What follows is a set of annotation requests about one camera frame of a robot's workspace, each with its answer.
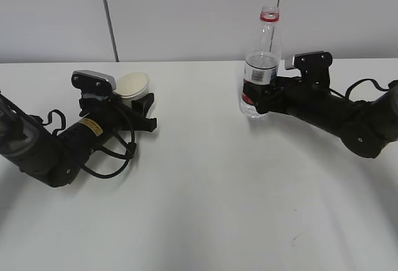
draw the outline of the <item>yellow label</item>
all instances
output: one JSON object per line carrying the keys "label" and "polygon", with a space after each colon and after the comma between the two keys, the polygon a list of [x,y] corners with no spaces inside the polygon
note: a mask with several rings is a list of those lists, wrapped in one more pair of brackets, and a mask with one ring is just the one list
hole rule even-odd
{"label": "yellow label", "polygon": [[86,117],[84,119],[81,119],[79,123],[89,127],[96,136],[100,136],[104,132],[100,125],[98,125],[95,121],[91,119],[87,119]]}

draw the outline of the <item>plastic bottle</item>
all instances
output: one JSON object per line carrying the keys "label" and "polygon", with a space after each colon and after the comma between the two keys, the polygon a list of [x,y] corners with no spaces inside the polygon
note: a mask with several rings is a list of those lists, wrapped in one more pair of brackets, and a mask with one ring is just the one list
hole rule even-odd
{"label": "plastic bottle", "polygon": [[[279,8],[264,6],[260,14],[260,28],[256,42],[246,55],[244,82],[255,85],[269,85],[276,77],[281,55],[279,32]],[[242,92],[240,101],[242,113],[251,119],[260,119],[266,114],[259,114],[252,101]]]}

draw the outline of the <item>bottle label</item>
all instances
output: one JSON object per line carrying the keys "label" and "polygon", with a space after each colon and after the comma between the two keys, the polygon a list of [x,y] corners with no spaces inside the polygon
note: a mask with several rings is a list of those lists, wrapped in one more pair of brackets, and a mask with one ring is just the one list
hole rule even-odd
{"label": "bottle label", "polygon": [[246,63],[244,66],[244,79],[257,85],[269,85],[276,77],[277,72],[278,66],[259,69]]}

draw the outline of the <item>black cable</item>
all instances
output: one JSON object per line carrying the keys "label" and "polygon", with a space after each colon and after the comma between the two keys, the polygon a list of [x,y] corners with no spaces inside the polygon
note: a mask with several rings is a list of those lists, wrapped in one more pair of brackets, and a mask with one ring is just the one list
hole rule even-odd
{"label": "black cable", "polygon": [[54,129],[53,132],[52,132],[53,136],[57,136],[58,132],[60,132],[62,130],[65,130],[67,128],[67,119],[66,119],[65,115],[63,114],[63,112],[61,112],[59,109],[53,109],[52,111],[50,111],[47,114],[48,122],[47,123],[42,123],[42,125],[43,126],[47,126],[47,125],[50,125],[52,123],[52,114],[53,113],[58,114],[60,119],[61,119],[61,128]]}
{"label": "black cable", "polygon": [[376,89],[378,89],[379,91],[388,92],[388,91],[390,90],[389,88],[388,88],[388,89],[382,88],[382,87],[379,85],[379,83],[378,83],[376,80],[374,80],[373,78],[364,78],[363,80],[358,80],[357,82],[353,83],[353,84],[347,89],[344,98],[345,98],[345,99],[349,99],[349,96],[350,96],[352,90],[355,89],[355,88],[356,88],[358,85],[360,85],[361,83],[364,83],[365,81],[370,81],[370,82],[374,85],[374,87],[375,87]]}
{"label": "black cable", "polygon": [[331,91],[333,94],[335,94],[341,98],[344,98],[343,94],[340,94],[339,92],[335,91],[334,89],[329,88],[329,91]]}
{"label": "black cable", "polygon": [[[58,139],[57,137],[53,136],[52,134],[50,134],[46,128],[44,128],[43,125],[41,125],[41,123],[38,123],[35,119],[33,119],[32,117],[30,117],[29,115],[27,115],[23,110],[21,110],[18,106],[16,106],[11,100],[7,99],[4,95],[0,94],[0,98],[3,100],[3,102],[9,106],[12,110],[14,110],[18,115],[20,115],[21,117],[23,117],[27,122],[31,123],[33,126],[35,126],[36,128],[38,128],[38,130],[40,132],[42,132],[45,136],[47,136],[50,140],[52,140],[55,144],[57,144],[60,148],[62,148],[65,153],[67,153],[67,155],[85,172],[89,173],[90,175],[97,177],[97,178],[101,178],[101,179],[110,179],[113,178],[117,175],[119,175],[129,164],[130,159],[126,159],[123,163],[123,165],[116,170],[113,173],[110,173],[109,175],[102,175],[100,173],[95,172],[94,170],[90,169],[89,167],[87,167],[84,163],[81,163],[75,156],[74,154],[72,154],[68,148],[66,148]],[[130,131],[132,131],[131,137],[133,138],[134,135],[134,129],[132,128],[132,125],[130,123],[129,120],[127,120],[127,123],[129,124],[130,127]]]}

